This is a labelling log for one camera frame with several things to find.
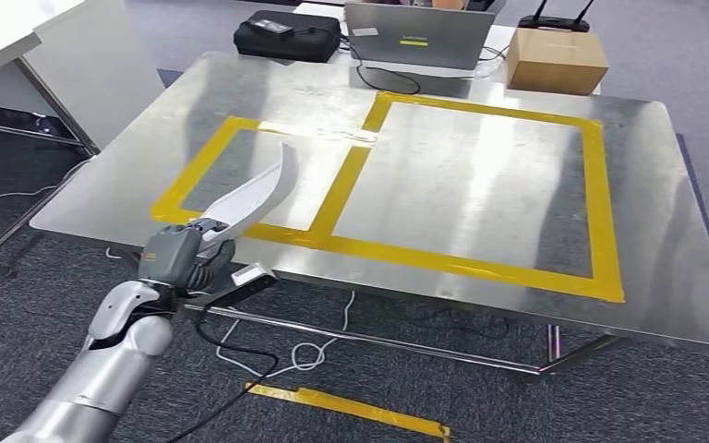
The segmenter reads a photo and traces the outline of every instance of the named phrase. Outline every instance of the metal table frame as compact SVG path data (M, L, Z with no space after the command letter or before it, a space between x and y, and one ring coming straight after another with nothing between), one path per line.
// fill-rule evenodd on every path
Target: metal table frame
M202 310L202 306L194 304L186 304L184 305L184 307L186 309L191 309L194 311ZM252 321L254 323L292 329L300 332L311 332L335 339L374 343L392 349L400 349L413 353L422 353L425 355L432 355L436 357L447 358L450 360L456 360L459 362L471 363L475 365L506 369L511 372L519 373L522 376L522 380L529 384L540 382L546 379L547 377L552 376L553 374L557 374L558 372L564 369L568 369L598 353L601 353L605 349L608 349L617 343L626 341L626 339L622 337L616 337L613 335L602 335L601 337L590 341L585 345L580 346L568 353L562 353L560 328L555 325L547 325L547 362L544 365L536 366L511 362L509 360L501 360L493 357L486 357L483 355L459 353L457 351L451 351L448 349L441 349L433 346L425 346L422 344L410 343L406 341L397 341L393 339L375 337L372 335L359 334L357 332L322 328L318 326L307 325L305 323L298 323L275 317L260 316L257 314L249 314L247 312L239 310L236 311L227 308L214 307L211 308L209 312L222 317L235 318L244 321Z
M36 71L26 62L23 57L15 59L13 62L20 69L20 72L25 76L25 78L31 83L34 89L42 95L42 97L47 101L47 103L53 108L53 110L58 115L58 118L64 123L69 132L72 133L74 138L63 138L57 137L50 134L41 134L36 132L27 131L24 129L16 129L9 126L0 126L0 132L6 134L13 134L17 136L23 136L28 138L37 138L45 141L52 141L53 143L59 143L62 145L68 145L74 147L77 151L83 154L86 158L92 158L99 153L99 149L93 143L93 141L88 137L83 128L78 124L72 114L66 109L66 107L58 100L53 92L47 87L47 85L42 81L42 79L37 75ZM0 233L0 247L12 237L24 224L26 224L37 212L39 212L48 201L50 201L55 194L60 190L61 184L53 190L53 192L48 193L45 197L41 198L35 205L31 206L26 212L24 212L20 217L15 220L9 227L7 227L3 232ZM9 266L0 263L0 275L8 276L12 273L12 269Z

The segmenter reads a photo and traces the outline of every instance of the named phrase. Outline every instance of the gray laptop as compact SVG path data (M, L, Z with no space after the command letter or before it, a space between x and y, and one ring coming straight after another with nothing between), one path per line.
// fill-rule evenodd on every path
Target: gray laptop
M474 69L496 16L421 6L347 3L349 41L363 60Z

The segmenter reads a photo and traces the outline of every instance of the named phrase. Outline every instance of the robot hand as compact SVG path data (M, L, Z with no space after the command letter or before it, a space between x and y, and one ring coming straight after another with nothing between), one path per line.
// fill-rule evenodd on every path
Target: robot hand
M180 302L220 285L234 239L283 201L296 180L294 151L235 191L199 219L162 228L143 249L138 278L115 286L89 325L80 354L34 413L4 443L109 441L143 378L173 338ZM259 264L232 274L221 295L237 303L276 282Z

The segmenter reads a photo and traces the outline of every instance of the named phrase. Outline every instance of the power cord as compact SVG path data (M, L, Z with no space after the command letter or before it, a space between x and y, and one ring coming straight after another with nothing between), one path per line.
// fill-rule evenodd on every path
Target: power cord
M275 355L273 353L266 353L263 351L256 351L253 349L243 348L240 346L234 346L232 344L221 343L218 340L216 340L215 337L210 335L205 329L202 328L202 325L205 324L205 317L208 315L210 309L214 305L216 305L219 301L220 301L219 299L215 299L215 300L209 302L208 304L203 306L202 310L199 312L199 315L197 316L197 320L194 322L194 330L197 332L199 337L201 337L202 340L207 341L208 343L229 349L230 351L235 351L238 353L251 353L254 355L263 355L263 356L269 357L273 361L273 363L270 364L270 368L268 369L267 372L265 372L265 374L267 375L267 374L273 372L273 370L275 370L276 366L279 365L279 357L277 355ZM208 422L210 422L214 418L218 417L221 413L223 413L224 411L229 409L233 404L235 404L238 400L243 398L243 396L246 395L255 386L262 383L262 381L264 381L265 378L267 378L267 377L266 376L258 377L253 383L250 383L245 389L241 390L234 397L232 397L232 399L230 399L225 404L223 404L222 406L220 406L216 410L212 411L211 413L209 413L208 415L206 415L205 417L200 419L198 422L196 422L195 424L190 426L185 431L183 431L180 434L178 434L177 436L167 440L167 443L178 442L178 441L182 440L183 438L187 437L188 435L190 435L191 433L197 431L202 426L206 425Z
M354 299L355 299L355 291L352 291L352 295L349 297L349 303L347 303L346 307L343 309L343 326L341 327L341 330L346 330L346 328L349 327L349 308L351 308L352 304L355 302ZM227 341L227 339L230 338L230 336L234 332L234 329L237 327L237 325L239 323L240 323L240 320L238 319L234 322L233 326L231 326L229 328L229 330L227 330L226 334L224 334L224 337L220 341L221 344L224 344ZM317 366L325 363L325 349L327 349L328 346L335 343L337 340L338 339L330 339L330 340L326 341L321 346L318 346L315 343L311 343L311 342L307 342L307 341L304 341L302 343L298 343L292 348L292 365L291 366L287 366L284 369L279 369L278 371L272 372L272 373L269 371L268 373L266 373L264 375L260 374L256 370L248 367L247 365L244 365L244 364L236 361L235 359L232 359L230 357L222 355L222 347L226 348L225 346L220 346L216 350L216 356L221 358L223 361L225 361L227 363L231 363L231 364L236 365L242 369L245 369L246 371L250 372L254 376L271 378L271 377L276 377L280 374L283 374L284 372L291 371L293 369L296 369L298 371L310 371L310 370L316 368ZM311 363L303 363L303 364L297 363L297 351L304 346L310 346L310 347L317 350L317 360L316 361L311 362Z
M439 317L442 314L447 314L450 312L453 312L454 309L451 307L444 307L441 309L438 309L428 315L421 316L421 317L415 317L415 318L410 318L410 317L396 317L396 316L391 316L397 320L400 321L405 321L408 323L411 323L413 326L416 326L421 329L439 329L439 330L458 330L460 332L465 332L468 334L474 334L479 337L482 337L484 339L489 339L489 340L502 340L507 337L507 335L510 333L510 328L511 328L511 323L506 317L499 317L497 320L500 320L500 323L503 325L502 331L498 334L488 334L480 329L476 328L471 328L468 326L458 326L458 325L453 325L453 326L446 326L446 325L428 325L428 324L423 324L424 322L431 320L433 318Z
M502 49L501 51L499 51L498 49L491 48L490 46L485 46L484 49L486 51L488 51L489 53L493 54L494 56L492 56L490 58L480 58L479 61L480 62L492 62L493 60L496 60L497 58L507 60L507 56L504 55L504 51L507 51L508 49L510 49L510 46L509 45L505 46L504 49Z
M39 188L39 189L37 189L36 191L33 191L33 192L7 192L7 193L5 193L5 194L0 194L0 198L12 197L12 196L36 196L36 195L41 194L41 193L44 192L44 191L49 191L49 190L51 190L51 189L56 189L57 187L59 187L60 185L62 185L62 184L66 181L66 179L67 179L71 174L73 174L74 172L76 172L77 170L79 170L79 169L82 167L82 165L85 164L85 163L87 163L87 162L90 162L90 159L89 159L89 160L86 160L86 161L83 161L83 162L80 162L80 163L76 164L74 167L72 167L72 169L70 169L70 170L66 173L66 175L64 175L64 178L61 179L61 182L60 182L58 185L52 185L52 186L41 187L41 188Z
M331 30L325 30L323 28L314 28L314 27L308 28L307 30L297 30L294 33L296 34L299 32L316 32L316 31L327 32L334 39L338 39L339 43L344 43L347 45L344 49L348 50L351 54L353 54L354 58L357 60L357 66L354 68L354 71L357 73L357 76L360 77L360 79L363 81L363 83L367 84L370 88L373 88L374 90L384 90L387 92L394 92L396 94L405 94L405 95L416 95L416 94L420 93L420 90L422 90L422 87L420 86L420 83L417 80L415 80L409 76L406 76L404 74L401 74L400 72L391 71L389 69L384 69L382 67L364 66L363 59L360 58L360 54L352 46L352 44L349 42L349 38L346 36L343 36L341 34L336 34L335 32L333 32ZM394 75L395 77L404 78L406 80L409 80L412 83L413 88L409 91L391 90L389 88L381 88L377 85L374 85L370 81L366 80L366 78L363 76L363 72L361 71L361 69L370 69L373 71L386 72L388 74Z

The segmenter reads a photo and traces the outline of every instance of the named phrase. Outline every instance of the black case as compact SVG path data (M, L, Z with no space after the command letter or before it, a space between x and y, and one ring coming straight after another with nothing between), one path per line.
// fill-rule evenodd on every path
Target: black case
M234 33L234 45L240 54L326 63L338 49L341 26L335 18L280 11L257 11L249 19L267 19L291 26L294 28L295 34L281 41L276 37L254 32L248 25L241 24L240 28ZM309 28L316 28L317 30L298 33L299 30L307 30Z

